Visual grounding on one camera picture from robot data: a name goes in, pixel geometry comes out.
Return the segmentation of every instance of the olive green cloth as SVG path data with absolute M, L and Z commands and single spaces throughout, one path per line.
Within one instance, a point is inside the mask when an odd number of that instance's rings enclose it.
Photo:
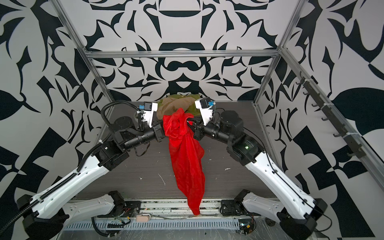
M 186 113 L 192 113 L 194 116 L 200 116 L 200 110 L 196 108 L 195 101 L 200 98 L 199 94 L 190 95 L 169 95 L 158 102 L 156 116 L 157 119 L 163 119 L 164 115 L 172 115 L 179 108 Z

